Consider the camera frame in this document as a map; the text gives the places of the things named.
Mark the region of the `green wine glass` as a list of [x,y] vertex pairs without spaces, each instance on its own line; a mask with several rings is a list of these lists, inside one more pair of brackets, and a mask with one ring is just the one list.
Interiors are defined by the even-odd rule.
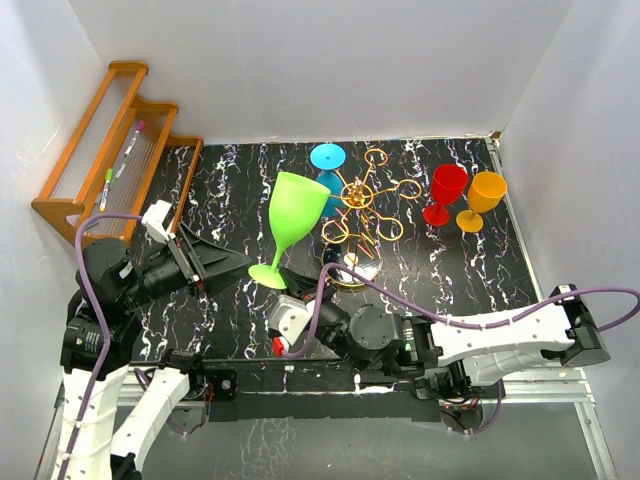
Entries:
[[284,252],[311,232],[330,197],[330,190],[295,173],[279,172],[269,203],[269,226],[276,242],[270,265],[255,264],[249,276],[258,284],[276,290],[286,289],[279,264]]

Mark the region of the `blue wine glass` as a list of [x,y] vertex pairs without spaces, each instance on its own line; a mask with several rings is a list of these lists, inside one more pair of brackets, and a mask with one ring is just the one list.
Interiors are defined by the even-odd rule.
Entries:
[[346,160],[345,150],[334,143],[324,143],[311,150],[310,160],[314,167],[320,170],[316,181],[330,190],[330,197],[322,211],[322,217],[332,217],[337,214],[336,208],[343,204],[340,194],[343,181],[337,170]]

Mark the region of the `red wine glass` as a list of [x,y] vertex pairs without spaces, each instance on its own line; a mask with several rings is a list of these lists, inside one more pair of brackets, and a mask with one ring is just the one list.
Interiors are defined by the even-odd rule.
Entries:
[[449,222],[447,206],[454,203],[468,183],[466,170],[456,164],[445,164],[436,168],[431,184],[431,198],[434,201],[423,209],[423,219],[431,226],[441,227]]

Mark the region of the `yellow wine glass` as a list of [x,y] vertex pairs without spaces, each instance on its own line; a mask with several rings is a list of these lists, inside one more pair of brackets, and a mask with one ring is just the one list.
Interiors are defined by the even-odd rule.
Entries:
[[494,209],[508,190],[506,180],[499,174],[484,171],[476,174],[468,191],[469,208],[456,216],[456,224],[467,233],[477,233],[484,225],[482,214]]

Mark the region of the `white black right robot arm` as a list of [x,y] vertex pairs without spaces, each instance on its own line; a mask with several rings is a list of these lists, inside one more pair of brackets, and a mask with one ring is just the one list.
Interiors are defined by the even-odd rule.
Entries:
[[506,375],[548,361],[584,367],[610,358],[573,284],[557,286],[549,304],[522,320],[515,318],[517,310],[507,310],[440,323],[372,304],[348,313],[333,302],[333,289],[317,302],[312,279],[293,272],[285,277],[289,289],[268,316],[276,355],[303,345],[314,326],[315,339],[353,369],[411,380],[445,398],[476,395]]

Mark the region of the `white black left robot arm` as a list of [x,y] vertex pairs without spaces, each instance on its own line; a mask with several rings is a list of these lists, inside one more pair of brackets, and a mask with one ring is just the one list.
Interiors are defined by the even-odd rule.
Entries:
[[139,479],[162,427],[184,399],[209,412],[222,383],[197,353],[168,350],[138,374],[143,395],[120,427],[117,403],[142,330],[138,310],[174,291],[214,295],[248,274],[250,258],[181,227],[143,263],[127,243],[105,237],[77,249],[78,290],[69,301],[60,364],[63,423],[55,479]]

